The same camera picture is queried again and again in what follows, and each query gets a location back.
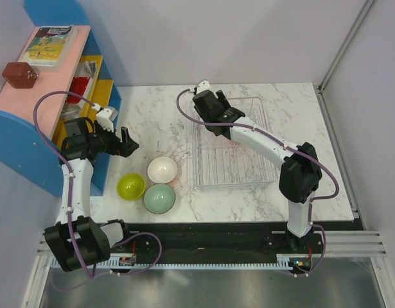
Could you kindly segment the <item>clear wire dish rack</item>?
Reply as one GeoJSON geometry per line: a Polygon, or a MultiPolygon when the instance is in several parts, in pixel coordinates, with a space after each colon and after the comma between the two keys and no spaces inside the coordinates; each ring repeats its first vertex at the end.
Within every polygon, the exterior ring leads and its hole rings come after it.
{"type": "Polygon", "coordinates": [[[215,136],[193,123],[193,181],[199,189],[266,187],[278,178],[275,166],[254,150],[215,136]]]}

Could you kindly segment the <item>white bowl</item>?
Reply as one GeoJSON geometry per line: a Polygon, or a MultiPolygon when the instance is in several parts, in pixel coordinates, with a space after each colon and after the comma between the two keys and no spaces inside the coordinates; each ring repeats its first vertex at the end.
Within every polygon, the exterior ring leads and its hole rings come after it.
{"type": "Polygon", "coordinates": [[[177,175],[177,165],[169,157],[158,157],[148,165],[149,179],[157,184],[167,184],[177,175]]]}

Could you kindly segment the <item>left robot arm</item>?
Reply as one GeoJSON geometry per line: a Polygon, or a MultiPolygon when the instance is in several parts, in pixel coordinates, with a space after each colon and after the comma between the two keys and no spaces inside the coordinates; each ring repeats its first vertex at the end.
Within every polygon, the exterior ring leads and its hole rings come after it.
{"type": "Polygon", "coordinates": [[[120,219],[96,224],[90,212],[91,181],[94,163],[102,153],[129,157],[138,149],[126,127],[121,135],[108,131],[97,121],[79,117],[65,122],[60,164],[63,172],[62,204],[56,223],[44,231],[44,238],[65,272],[88,268],[107,261],[110,251],[127,252],[132,236],[120,219]]]}

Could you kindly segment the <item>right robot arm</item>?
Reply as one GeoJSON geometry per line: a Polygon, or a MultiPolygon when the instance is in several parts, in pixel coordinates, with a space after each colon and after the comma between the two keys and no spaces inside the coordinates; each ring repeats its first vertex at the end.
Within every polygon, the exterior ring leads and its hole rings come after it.
{"type": "Polygon", "coordinates": [[[229,104],[220,90],[196,90],[193,103],[207,130],[249,147],[280,170],[279,190],[288,200],[289,211],[290,233],[285,242],[290,251],[303,251],[309,245],[307,233],[312,228],[310,200],[322,178],[321,168],[309,159],[317,160],[315,148],[308,142],[300,146],[285,144],[269,132],[261,133],[244,112],[229,104]]]}

